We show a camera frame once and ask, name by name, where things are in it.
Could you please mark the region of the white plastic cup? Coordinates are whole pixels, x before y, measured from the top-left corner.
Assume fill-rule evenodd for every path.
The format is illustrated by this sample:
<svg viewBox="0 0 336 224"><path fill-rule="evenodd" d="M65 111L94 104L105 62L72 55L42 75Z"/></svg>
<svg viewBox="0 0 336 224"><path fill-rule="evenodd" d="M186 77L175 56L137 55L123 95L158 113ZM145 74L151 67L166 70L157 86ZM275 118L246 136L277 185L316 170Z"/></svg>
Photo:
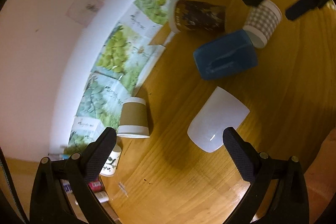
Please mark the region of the white plastic cup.
<svg viewBox="0 0 336 224"><path fill-rule="evenodd" d="M216 87L190 123L187 135L201 150L213 153L223 145L223 131L237 129L249 112L237 98Z"/></svg>

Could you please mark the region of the panda print white cup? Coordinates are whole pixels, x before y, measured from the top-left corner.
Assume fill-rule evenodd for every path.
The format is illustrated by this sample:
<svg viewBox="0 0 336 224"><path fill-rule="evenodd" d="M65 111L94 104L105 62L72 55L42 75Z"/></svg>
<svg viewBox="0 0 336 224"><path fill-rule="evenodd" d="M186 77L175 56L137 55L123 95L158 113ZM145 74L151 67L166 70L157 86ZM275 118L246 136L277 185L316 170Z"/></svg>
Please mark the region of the panda print white cup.
<svg viewBox="0 0 336 224"><path fill-rule="evenodd" d="M102 170L100 171L101 176L111 177L115 174L117 170L117 165L121 156L122 149L121 147L116 144L108 156Z"/></svg>

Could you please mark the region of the checkered paper cup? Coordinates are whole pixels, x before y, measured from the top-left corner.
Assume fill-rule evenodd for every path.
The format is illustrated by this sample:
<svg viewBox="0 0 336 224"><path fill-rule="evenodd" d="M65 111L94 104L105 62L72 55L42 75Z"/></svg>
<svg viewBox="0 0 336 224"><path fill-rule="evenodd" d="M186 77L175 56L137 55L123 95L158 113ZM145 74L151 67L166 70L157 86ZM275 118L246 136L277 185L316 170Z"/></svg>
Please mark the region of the checkered paper cup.
<svg viewBox="0 0 336 224"><path fill-rule="evenodd" d="M244 23L243 30L249 36L253 46L264 48L276 27L282 20L282 13L271 0L264 0L257 7L252 7Z"/></svg>

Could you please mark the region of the brown sleeve paper cup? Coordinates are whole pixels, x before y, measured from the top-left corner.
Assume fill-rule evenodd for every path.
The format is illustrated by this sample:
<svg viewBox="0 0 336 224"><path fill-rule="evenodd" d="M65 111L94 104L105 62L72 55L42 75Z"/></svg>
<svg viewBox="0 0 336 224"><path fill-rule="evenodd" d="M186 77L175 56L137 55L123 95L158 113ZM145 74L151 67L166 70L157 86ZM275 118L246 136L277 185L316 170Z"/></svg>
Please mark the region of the brown sleeve paper cup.
<svg viewBox="0 0 336 224"><path fill-rule="evenodd" d="M146 101L139 97L128 98L121 111L117 136L145 139L150 137Z"/></svg>

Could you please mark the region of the blue plastic cup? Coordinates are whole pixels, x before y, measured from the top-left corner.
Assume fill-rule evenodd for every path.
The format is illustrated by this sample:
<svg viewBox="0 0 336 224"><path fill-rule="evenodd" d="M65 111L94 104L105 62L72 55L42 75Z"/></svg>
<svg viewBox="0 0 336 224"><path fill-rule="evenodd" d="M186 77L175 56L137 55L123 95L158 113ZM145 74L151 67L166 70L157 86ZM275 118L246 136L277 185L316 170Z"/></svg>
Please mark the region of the blue plastic cup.
<svg viewBox="0 0 336 224"><path fill-rule="evenodd" d="M193 57L204 80L234 75L258 65L255 49L244 30L200 46L194 51Z"/></svg>

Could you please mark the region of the dark patterned paper cup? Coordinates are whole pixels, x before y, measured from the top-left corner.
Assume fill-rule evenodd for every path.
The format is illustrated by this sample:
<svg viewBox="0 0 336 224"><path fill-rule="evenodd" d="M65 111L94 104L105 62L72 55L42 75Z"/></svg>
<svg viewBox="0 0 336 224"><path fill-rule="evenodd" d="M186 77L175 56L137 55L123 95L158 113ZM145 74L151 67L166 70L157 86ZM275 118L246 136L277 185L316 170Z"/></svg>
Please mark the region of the dark patterned paper cup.
<svg viewBox="0 0 336 224"><path fill-rule="evenodd" d="M226 7L192 0L172 0L168 23L173 33L206 30L224 32Z"/></svg>

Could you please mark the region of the red pink tube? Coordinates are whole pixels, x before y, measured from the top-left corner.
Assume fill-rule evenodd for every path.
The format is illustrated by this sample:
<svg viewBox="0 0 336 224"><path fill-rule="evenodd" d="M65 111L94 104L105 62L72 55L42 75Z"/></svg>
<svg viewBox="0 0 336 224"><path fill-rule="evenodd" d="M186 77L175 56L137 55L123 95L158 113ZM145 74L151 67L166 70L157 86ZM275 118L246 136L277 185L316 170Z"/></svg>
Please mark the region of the red pink tube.
<svg viewBox="0 0 336 224"><path fill-rule="evenodd" d="M94 193L102 192L105 189L104 184L102 183L100 178L97 178L96 180L89 182L88 186Z"/></svg>

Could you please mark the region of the white small bottle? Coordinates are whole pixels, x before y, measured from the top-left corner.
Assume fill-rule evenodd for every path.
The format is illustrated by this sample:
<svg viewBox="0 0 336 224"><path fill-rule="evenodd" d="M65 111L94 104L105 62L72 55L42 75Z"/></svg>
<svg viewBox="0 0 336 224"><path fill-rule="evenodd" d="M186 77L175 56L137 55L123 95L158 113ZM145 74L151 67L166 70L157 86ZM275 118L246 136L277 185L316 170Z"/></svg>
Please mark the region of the white small bottle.
<svg viewBox="0 0 336 224"><path fill-rule="evenodd" d="M109 196L106 191L95 192L94 195L100 203L108 202Z"/></svg>

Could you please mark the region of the grape picture card strip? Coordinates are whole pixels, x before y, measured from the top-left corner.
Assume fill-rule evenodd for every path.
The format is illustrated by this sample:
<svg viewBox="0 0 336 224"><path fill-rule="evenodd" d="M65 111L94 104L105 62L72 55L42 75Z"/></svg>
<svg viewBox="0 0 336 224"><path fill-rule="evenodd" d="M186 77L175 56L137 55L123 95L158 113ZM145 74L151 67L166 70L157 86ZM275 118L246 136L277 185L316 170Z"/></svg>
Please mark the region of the grape picture card strip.
<svg viewBox="0 0 336 224"><path fill-rule="evenodd" d="M104 128L118 128L123 104L137 94L165 50L151 41L168 22L171 2L135 0L117 21L86 82L65 157L82 152Z"/></svg>

